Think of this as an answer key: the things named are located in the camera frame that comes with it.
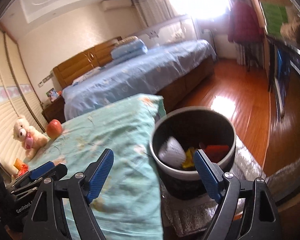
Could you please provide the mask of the red torn snack wrapper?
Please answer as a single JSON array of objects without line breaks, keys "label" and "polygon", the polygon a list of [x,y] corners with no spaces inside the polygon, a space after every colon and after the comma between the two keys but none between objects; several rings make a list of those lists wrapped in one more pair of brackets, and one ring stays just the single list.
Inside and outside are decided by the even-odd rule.
[{"label": "red torn snack wrapper", "polygon": [[213,163],[218,163],[221,161],[229,152],[228,145],[207,145],[205,146],[203,143],[199,144],[200,149],[204,151],[207,157]]}]

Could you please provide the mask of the white foam fruit net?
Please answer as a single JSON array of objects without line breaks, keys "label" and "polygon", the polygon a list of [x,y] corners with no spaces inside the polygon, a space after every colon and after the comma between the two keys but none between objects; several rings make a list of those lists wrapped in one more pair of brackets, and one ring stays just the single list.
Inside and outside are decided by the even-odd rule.
[{"label": "white foam fruit net", "polygon": [[163,163],[175,169],[181,169],[183,162],[186,160],[185,151],[174,137],[169,137],[162,144],[158,157]]}]

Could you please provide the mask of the yellow snack bag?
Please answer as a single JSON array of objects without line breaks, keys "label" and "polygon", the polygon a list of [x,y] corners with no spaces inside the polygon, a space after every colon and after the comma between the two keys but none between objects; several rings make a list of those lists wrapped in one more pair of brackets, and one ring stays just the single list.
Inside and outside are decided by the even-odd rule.
[{"label": "yellow snack bag", "polygon": [[186,159],[181,165],[184,170],[190,170],[194,168],[193,156],[195,152],[196,149],[194,147],[188,148],[188,150],[185,152]]}]

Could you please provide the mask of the orange red gift trinket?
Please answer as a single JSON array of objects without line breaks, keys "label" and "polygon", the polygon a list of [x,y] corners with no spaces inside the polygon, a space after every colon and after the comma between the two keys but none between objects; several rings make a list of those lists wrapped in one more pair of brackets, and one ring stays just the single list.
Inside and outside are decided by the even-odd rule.
[{"label": "orange red gift trinket", "polygon": [[17,158],[13,164],[13,166],[18,170],[17,176],[22,176],[26,172],[29,171],[29,167],[26,163]]}]

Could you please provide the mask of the red apple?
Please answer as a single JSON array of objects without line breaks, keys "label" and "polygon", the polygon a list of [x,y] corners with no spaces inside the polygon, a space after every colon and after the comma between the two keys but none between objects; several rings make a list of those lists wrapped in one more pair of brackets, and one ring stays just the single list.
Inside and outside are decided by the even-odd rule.
[{"label": "red apple", "polygon": [[47,133],[47,136],[52,140],[55,140],[56,138],[58,138],[62,134],[62,131],[63,131],[62,125],[56,119],[51,120],[47,124],[46,133]]}]

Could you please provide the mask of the cream teddy bear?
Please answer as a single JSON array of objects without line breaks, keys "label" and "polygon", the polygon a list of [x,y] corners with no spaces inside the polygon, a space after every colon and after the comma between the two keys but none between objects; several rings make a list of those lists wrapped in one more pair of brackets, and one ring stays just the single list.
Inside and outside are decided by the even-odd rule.
[{"label": "cream teddy bear", "polygon": [[21,142],[25,150],[25,159],[28,161],[32,160],[49,141],[43,133],[31,126],[23,115],[19,116],[14,124],[13,139]]}]

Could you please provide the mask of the wooden nightstand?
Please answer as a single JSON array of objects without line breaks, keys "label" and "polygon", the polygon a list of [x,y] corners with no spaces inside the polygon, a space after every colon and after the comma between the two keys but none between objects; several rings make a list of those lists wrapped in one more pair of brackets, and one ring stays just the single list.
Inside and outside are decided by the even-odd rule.
[{"label": "wooden nightstand", "polygon": [[65,105],[65,101],[63,97],[59,96],[54,102],[46,106],[42,111],[42,115],[45,118],[45,120],[49,123],[53,119],[56,119],[61,124],[64,123],[65,122],[64,105]]}]

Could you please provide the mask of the framed photo on nightstand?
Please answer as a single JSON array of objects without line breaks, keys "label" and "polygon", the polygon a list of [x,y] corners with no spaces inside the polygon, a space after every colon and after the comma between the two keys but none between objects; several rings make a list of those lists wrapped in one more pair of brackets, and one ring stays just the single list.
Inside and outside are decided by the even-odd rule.
[{"label": "framed photo on nightstand", "polygon": [[54,102],[59,98],[59,93],[54,88],[51,88],[48,92],[46,92],[46,95],[50,102]]}]

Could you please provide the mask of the large bed with blue sheet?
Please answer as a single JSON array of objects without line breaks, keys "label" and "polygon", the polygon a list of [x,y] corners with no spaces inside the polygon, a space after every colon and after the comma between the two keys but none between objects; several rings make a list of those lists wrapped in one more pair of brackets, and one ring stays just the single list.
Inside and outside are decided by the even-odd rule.
[{"label": "large bed with blue sheet", "polygon": [[161,95],[171,111],[191,90],[213,73],[216,54],[206,40],[153,48],[63,89],[67,121],[110,103],[142,93]]}]

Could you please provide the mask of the wooden headboard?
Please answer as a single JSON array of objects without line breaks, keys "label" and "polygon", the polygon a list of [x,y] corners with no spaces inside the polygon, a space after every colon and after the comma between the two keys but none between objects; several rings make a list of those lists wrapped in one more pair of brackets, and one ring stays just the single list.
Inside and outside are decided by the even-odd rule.
[{"label": "wooden headboard", "polygon": [[97,44],[53,68],[53,73],[62,89],[73,81],[96,67],[103,67],[112,61],[111,51],[122,40],[121,36]]}]

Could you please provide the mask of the folded light blue quilt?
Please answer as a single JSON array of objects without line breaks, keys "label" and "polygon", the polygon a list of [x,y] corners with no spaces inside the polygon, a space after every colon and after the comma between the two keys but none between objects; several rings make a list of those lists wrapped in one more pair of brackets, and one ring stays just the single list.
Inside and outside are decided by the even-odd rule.
[{"label": "folded light blue quilt", "polygon": [[146,53],[148,48],[141,39],[136,36],[130,36],[119,41],[110,54],[112,59],[116,60],[137,51],[143,51]]}]

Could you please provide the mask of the black glossy TV cabinet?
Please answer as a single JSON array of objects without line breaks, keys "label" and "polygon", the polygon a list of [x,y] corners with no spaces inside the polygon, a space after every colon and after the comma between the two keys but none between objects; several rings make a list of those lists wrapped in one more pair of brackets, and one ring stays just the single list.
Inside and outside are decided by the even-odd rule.
[{"label": "black glossy TV cabinet", "polygon": [[300,44],[270,34],[266,40],[270,56],[268,90],[274,92],[277,120],[283,122],[291,72],[300,78]]}]

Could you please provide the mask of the dark red hanging jacket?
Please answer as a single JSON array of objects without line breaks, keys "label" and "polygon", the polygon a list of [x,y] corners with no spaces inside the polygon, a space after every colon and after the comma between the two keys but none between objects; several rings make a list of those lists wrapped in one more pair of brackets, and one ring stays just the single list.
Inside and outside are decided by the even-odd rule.
[{"label": "dark red hanging jacket", "polygon": [[263,30],[257,14],[247,3],[235,1],[229,14],[228,41],[232,43],[260,43]]}]

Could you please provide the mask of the brown teddy bear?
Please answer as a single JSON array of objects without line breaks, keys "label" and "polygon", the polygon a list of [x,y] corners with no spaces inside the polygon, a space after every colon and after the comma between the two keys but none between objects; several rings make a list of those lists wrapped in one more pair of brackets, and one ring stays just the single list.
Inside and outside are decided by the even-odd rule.
[{"label": "brown teddy bear", "polygon": [[300,44],[300,20],[283,23],[280,28],[280,34],[283,38]]}]

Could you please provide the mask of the stack of green boxes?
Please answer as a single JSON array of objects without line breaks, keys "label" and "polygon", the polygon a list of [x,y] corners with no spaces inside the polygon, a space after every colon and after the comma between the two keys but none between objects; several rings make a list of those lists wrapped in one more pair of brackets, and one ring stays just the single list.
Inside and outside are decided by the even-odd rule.
[{"label": "stack of green boxes", "polygon": [[281,37],[281,26],[288,22],[286,7],[261,2],[261,8],[266,22],[267,33],[272,36]]}]

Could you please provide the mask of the white bed guard rail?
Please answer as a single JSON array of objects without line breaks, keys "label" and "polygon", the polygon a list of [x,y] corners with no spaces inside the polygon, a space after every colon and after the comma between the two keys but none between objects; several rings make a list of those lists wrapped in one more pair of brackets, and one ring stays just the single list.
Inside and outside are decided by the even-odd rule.
[{"label": "white bed guard rail", "polygon": [[196,23],[187,15],[158,23],[131,36],[141,39],[148,49],[198,39]]}]

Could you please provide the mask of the wall air conditioner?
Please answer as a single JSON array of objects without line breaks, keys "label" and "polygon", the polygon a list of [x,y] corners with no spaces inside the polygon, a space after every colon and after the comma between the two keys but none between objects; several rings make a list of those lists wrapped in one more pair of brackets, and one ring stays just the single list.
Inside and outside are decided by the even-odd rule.
[{"label": "wall air conditioner", "polygon": [[128,8],[132,5],[132,0],[104,0],[101,2],[101,8],[103,11]]}]

